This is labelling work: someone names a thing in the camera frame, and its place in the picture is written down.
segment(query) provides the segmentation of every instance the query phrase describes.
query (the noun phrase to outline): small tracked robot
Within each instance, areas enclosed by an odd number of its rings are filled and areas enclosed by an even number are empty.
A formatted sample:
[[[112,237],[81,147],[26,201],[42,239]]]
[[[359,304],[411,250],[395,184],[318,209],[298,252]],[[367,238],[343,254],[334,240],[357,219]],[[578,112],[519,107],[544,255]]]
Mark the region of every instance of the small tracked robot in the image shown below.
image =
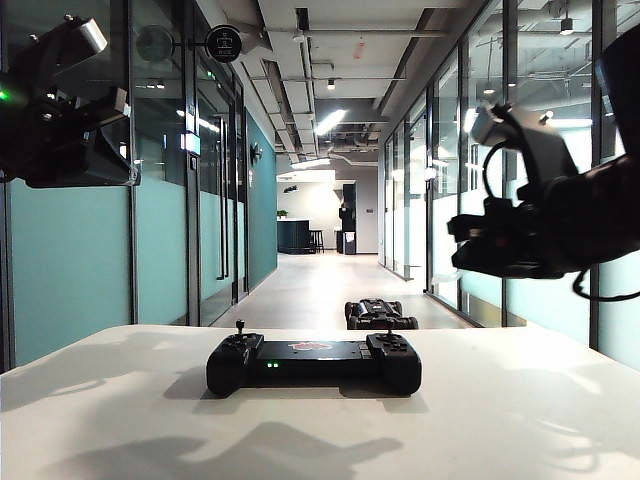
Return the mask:
[[[387,328],[387,320],[394,320],[396,330],[415,330],[418,320],[402,316],[400,302],[387,302],[380,298],[365,298],[357,303],[344,304],[347,330],[382,330]]]

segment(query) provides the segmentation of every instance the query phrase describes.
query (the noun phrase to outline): hallway floor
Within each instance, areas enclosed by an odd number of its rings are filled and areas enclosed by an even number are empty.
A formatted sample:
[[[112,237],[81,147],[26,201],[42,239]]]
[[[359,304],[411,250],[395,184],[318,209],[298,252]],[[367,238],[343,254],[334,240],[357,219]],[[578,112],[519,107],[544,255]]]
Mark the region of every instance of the hallway floor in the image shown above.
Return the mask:
[[[380,297],[402,302],[403,313],[420,328],[470,325],[422,294],[422,284],[405,282],[377,262],[376,255],[278,255],[278,269],[229,309],[214,327],[344,329],[345,302]]]

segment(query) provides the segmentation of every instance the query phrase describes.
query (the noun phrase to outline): bar stool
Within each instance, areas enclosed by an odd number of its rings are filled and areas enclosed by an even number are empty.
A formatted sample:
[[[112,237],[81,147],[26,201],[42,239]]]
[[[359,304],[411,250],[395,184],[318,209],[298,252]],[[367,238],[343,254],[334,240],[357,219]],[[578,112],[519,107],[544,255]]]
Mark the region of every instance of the bar stool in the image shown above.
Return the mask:
[[[318,253],[322,250],[324,253],[324,238],[322,236],[322,230],[309,230],[309,248],[313,253]]]

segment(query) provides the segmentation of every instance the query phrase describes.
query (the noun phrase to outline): robotic arm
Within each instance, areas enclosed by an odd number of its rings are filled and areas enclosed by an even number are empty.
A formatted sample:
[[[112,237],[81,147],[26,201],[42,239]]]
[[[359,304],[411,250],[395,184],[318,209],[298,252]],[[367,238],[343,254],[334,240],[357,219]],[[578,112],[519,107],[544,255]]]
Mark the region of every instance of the robotic arm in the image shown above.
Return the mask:
[[[547,124],[548,115],[510,105],[484,107],[471,131],[480,144],[492,147],[483,179],[489,196],[485,215],[458,215],[448,224],[456,242],[457,268],[506,278],[561,278],[580,272],[574,291],[591,297],[580,283],[591,265],[640,249],[640,69],[628,59],[640,54],[640,27],[616,40],[599,60],[603,90],[616,114],[626,155],[578,174],[562,137]],[[522,200],[493,196],[486,168],[500,148],[521,152],[529,183],[518,189]]]
[[[129,116],[127,92],[86,101],[60,91],[57,76],[107,46],[93,19],[71,15],[19,52],[0,73],[0,182],[31,187],[136,185],[138,170],[104,127]]]

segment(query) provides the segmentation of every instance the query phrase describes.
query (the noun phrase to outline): tabletop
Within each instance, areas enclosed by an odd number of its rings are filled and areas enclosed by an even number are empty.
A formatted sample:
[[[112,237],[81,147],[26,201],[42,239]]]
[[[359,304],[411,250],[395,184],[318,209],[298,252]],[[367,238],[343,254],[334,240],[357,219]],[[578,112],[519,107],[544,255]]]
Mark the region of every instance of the tabletop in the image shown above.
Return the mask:
[[[640,478],[640,373],[560,334],[403,331],[423,365],[406,398],[330,386],[211,398],[204,366],[232,332],[116,327],[0,376],[2,479]]]

